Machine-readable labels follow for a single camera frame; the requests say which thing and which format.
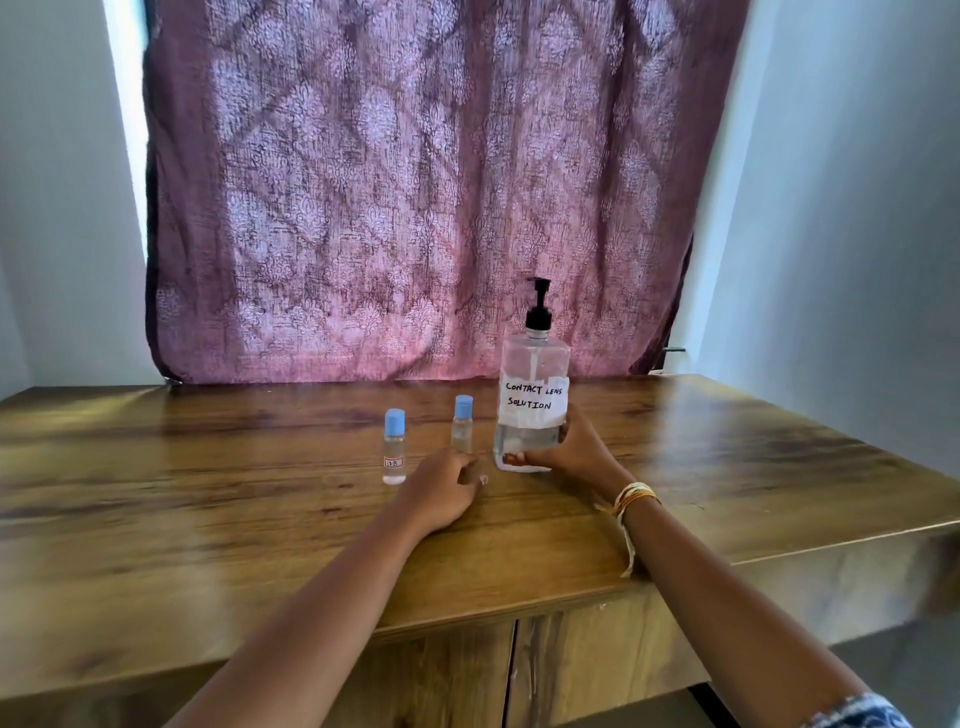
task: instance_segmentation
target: person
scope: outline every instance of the person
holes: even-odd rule
[[[571,475],[609,503],[635,481],[573,406],[557,447],[505,459]],[[470,461],[445,450],[420,462],[371,525],[255,632],[168,728],[317,728],[414,547],[473,502],[484,478],[459,482]],[[654,497],[633,500],[623,523],[638,559],[745,728],[908,728],[890,703],[870,693]]]

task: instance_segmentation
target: small sticker label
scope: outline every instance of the small sticker label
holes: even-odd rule
[[[531,429],[559,427],[566,420],[569,388],[566,376],[552,376],[546,381],[504,376],[500,379],[497,423]]]

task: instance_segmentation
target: patterned sleeve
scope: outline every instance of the patterned sleeve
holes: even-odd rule
[[[829,713],[818,713],[804,728],[910,728],[886,698],[867,692],[849,697]]]

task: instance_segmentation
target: black pump dispenser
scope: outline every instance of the black pump dispenser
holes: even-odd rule
[[[543,297],[550,288],[550,279],[527,280],[534,282],[534,289],[537,291],[537,305],[527,310],[527,328],[532,328],[534,331],[549,331],[553,323],[553,314],[543,305]]]

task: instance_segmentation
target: clear plastic bottle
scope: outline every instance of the clear plastic bottle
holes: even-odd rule
[[[399,485],[407,479],[403,459],[403,437],[406,433],[402,409],[388,409],[383,426],[383,482]]]
[[[473,397],[457,395],[453,405],[450,446],[457,452],[473,453]]]
[[[531,465],[504,465],[504,452],[524,452],[557,444],[566,417],[570,347],[549,336],[552,315],[543,305],[550,281],[532,279],[537,304],[527,312],[526,332],[507,336],[500,366],[493,459],[501,470],[536,473]]]

